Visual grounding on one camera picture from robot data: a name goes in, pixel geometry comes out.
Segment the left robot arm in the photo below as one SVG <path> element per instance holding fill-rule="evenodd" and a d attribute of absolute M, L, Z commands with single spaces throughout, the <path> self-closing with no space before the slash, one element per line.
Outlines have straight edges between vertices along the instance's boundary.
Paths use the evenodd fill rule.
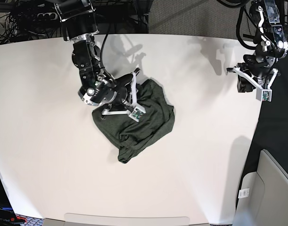
<path fill-rule="evenodd" d="M 252 55 L 244 55 L 243 63 L 238 63 L 238 92 L 251 92 L 259 85 L 268 89 L 275 76 L 280 72 L 276 68 L 279 59 L 286 56 L 288 41 L 280 22 L 279 10 L 273 0 L 253 0 L 250 9 L 246 9 L 246 1 L 242 1 L 236 25 L 236 35 L 240 44 L 246 49 L 253 50 Z M 247 45 L 240 36 L 240 26 L 243 14 L 255 27 L 255 35 L 251 39 L 254 46 Z"/>

